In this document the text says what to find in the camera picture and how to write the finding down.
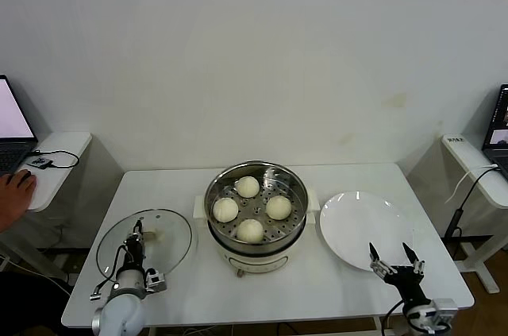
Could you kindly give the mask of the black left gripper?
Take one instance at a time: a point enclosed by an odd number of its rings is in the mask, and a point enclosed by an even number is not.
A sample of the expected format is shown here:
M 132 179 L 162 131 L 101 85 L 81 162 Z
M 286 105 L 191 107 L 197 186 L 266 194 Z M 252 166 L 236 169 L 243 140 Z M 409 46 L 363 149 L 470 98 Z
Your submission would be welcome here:
M 144 231 L 137 220 L 131 234 L 124 242 L 126 254 L 123 266 L 125 268 L 143 268 L 144 261 Z

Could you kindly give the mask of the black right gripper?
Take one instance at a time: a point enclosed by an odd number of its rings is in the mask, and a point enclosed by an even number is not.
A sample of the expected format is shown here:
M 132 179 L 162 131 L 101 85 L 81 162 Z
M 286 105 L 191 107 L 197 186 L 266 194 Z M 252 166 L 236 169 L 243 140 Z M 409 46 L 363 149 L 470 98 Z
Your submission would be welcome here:
M 386 276 L 387 283 L 396 287 L 405 307 L 416 307 L 430 304 L 420 283 L 423 279 L 425 262 L 406 244 L 403 248 L 411 266 L 390 266 L 382 261 L 374 245 L 369 243 L 370 267 L 377 276 Z

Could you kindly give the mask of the person's bare hand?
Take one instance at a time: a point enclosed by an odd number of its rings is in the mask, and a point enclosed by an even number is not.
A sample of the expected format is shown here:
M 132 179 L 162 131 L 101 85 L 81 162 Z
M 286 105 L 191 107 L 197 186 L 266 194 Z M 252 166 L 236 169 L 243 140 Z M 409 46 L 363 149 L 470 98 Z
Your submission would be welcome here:
M 27 169 L 1 176 L 0 228 L 2 232 L 8 230 L 29 209 L 36 187 L 37 177 Z

